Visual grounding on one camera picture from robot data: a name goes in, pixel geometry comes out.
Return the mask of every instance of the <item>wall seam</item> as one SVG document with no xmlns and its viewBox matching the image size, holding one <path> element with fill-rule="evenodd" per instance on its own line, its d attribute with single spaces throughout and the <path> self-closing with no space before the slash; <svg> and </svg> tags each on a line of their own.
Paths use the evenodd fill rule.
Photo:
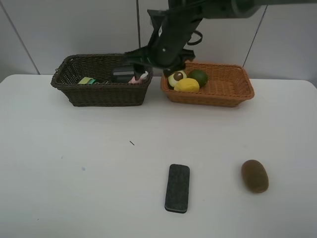
<svg viewBox="0 0 317 238">
<path fill-rule="evenodd" d="M 263 19 L 264 19 L 264 15 L 265 15 L 265 13 L 266 13 L 266 9 L 267 9 L 267 5 L 266 5 L 266 7 L 265 7 L 265 9 L 264 9 L 264 12 L 263 12 L 262 17 L 261 17 L 261 20 L 260 20 L 260 22 L 259 22 L 257 31 L 256 31 L 256 33 L 254 34 L 253 40 L 252 40 L 252 42 L 251 42 L 250 48 L 249 48 L 249 50 L 248 50 L 247 56 L 246 56 L 246 58 L 245 58 L 245 60 L 244 60 L 244 62 L 243 62 L 243 66 L 242 66 L 242 67 L 244 67 L 244 65 L 245 65 L 246 62 L 247 62 L 247 59 L 248 59 L 248 57 L 249 57 L 249 53 L 250 53 L 251 48 L 252 48 L 252 46 L 253 46 L 254 40 L 255 40 L 256 37 L 257 37 L 258 31 L 259 31 L 260 26 L 261 26 L 261 24 L 262 24 L 262 21 L 263 21 Z"/>
<path fill-rule="evenodd" d="M 140 27 L 139 0 L 136 0 L 136 5 L 137 5 L 138 42 L 139 42 L 139 48 L 141 48 L 141 27 Z"/>
<path fill-rule="evenodd" d="M 2 8 L 2 10 L 3 10 L 5 16 L 7 17 L 7 19 L 8 19 L 8 21 L 9 21 L 11 27 L 13 28 L 13 30 L 14 30 L 14 32 L 15 32 L 15 35 L 16 35 L 17 38 L 19 39 L 19 41 L 20 41 L 22 47 L 24 48 L 24 50 L 25 50 L 27 56 L 29 57 L 29 59 L 30 59 L 32 65 L 33 65 L 33 67 L 35 68 L 37 74 L 40 74 L 40 72 L 39 72 L 38 68 L 36 67 L 36 65 L 35 65 L 35 63 L 34 63 L 32 57 L 31 57 L 31 55 L 30 55 L 28 49 L 26 48 L 26 46 L 25 46 L 25 44 L 24 44 L 24 42 L 23 42 L 23 40 L 22 40 L 20 34 L 18 33 L 17 29 L 15 28 L 15 25 L 13 24 L 13 22 L 12 22 L 10 16 L 9 16 L 9 14 L 8 14 L 8 12 L 7 12 L 6 9 L 4 8 L 4 5 L 3 5 L 3 3 L 1 2 L 1 0 L 0 0 L 0 8 Z"/>
</svg>

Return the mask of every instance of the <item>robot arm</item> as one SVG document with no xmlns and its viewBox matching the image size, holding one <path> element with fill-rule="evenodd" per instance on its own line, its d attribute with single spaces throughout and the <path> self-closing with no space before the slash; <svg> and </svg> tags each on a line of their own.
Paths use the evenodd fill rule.
<svg viewBox="0 0 317 238">
<path fill-rule="evenodd" d="M 247 18 L 261 5 L 316 3 L 317 0 L 168 0 L 166 11 L 148 10 L 153 33 L 147 46 L 126 52 L 135 71 L 144 72 L 145 67 L 156 67 L 169 75 L 185 68 L 185 61 L 195 58 L 194 51 L 184 49 L 186 44 L 201 42 L 202 34 L 196 31 L 203 18 Z M 189 43 L 192 34 L 201 37 Z"/>
</svg>

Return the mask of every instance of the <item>avocado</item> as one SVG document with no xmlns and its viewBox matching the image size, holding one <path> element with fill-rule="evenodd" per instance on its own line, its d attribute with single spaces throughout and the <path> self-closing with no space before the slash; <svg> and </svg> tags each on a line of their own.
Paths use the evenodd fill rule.
<svg viewBox="0 0 317 238">
<path fill-rule="evenodd" d="M 197 80 L 200 87 L 204 87 L 208 82 L 207 74 L 199 69 L 194 69 L 193 71 L 191 71 L 188 77 Z"/>
<path fill-rule="evenodd" d="M 184 71 L 176 71 L 170 77 L 168 77 L 168 83 L 171 87 L 175 87 L 175 85 L 184 78 L 187 78 Z"/>
</svg>

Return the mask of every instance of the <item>wicker basket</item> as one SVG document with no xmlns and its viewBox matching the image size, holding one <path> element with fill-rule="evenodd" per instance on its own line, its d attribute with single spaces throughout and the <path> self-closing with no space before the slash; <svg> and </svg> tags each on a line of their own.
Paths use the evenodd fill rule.
<svg viewBox="0 0 317 238">
<path fill-rule="evenodd" d="M 161 89 L 171 101 L 186 104 L 236 107 L 241 102 L 254 97 L 254 90 L 248 75 L 238 65 L 197 62 L 186 64 L 186 74 L 189 74 L 193 69 L 200 69 L 208 75 L 207 84 L 198 93 L 174 91 L 169 87 L 166 77 L 162 77 Z"/>
<path fill-rule="evenodd" d="M 111 80 L 112 69 L 122 65 L 122 54 L 69 56 L 56 70 L 51 85 L 62 91 L 76 107 L 141 105 L 153 76 L 151 70 L 148 80 L 141 84 L 77 84 L 83 77 Z"/>
</svg>

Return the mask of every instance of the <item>green sticky note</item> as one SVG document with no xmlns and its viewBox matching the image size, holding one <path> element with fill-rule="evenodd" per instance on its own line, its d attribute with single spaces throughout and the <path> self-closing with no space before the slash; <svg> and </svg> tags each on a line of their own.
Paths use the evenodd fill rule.
<svg viewBox="0 0 317 238">
<path fill-rule="evenodd" d="M 92 78 L 91 80 L 89 80 L 89 82 L 87 84 L 93 84 L 95 81 L 96 80 Z"/>
<path fill-rule="evenodd" d="M 79 81 L 78 84 L 87 84 L 91 79 L 93 78 L 84 77 L 82 80 Z"/>
</svg>

